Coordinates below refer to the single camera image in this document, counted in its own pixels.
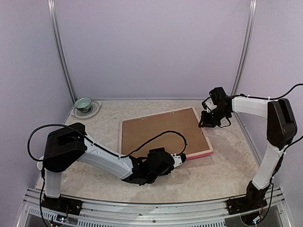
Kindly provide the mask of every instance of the cork board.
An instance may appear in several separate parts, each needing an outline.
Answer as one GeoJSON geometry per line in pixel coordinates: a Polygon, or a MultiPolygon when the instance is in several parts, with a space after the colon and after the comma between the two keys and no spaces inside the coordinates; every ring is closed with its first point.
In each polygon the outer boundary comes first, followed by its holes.
{"type": "MultiPolygon", "coordinates": [[[[188,159],[203,157],[214,152],[204,129],[198,127],[198,117],[194,108],[184,108],[157,113],[121,122],[120,153],[126,155],[152,137],[168,130],[180,132],[187,140],[185,150],[188,159]]],[[[150,149],[164,147],[171,154],[183,150],[183,139],[173,133],[164,134],[150,142],[134,157],[147,156],[150,149]]]]}

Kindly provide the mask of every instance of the beige countertop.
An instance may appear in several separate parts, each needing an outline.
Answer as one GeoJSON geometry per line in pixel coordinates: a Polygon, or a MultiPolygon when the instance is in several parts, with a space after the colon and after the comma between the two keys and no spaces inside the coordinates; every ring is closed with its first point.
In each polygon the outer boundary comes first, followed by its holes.
{"type": "MultiPolygon", "coordinates": [[[[198,114],[202,111],[201,101],[195,100],[102,101],[96,116],[80,120],[70,115],[66,124],[85,124],[89,135],[118,151],[121,120],[186,107],[194,107],[198,114]]],[[[96,200],[142,203],[203,201],[244,194],[258,167],[236,119],[232,117],[231,122],[230,127],[206,129],[213,155],[189,160],[153,184],[129,184],[76,162],[63,173],[61,192],[96,200]]]]}

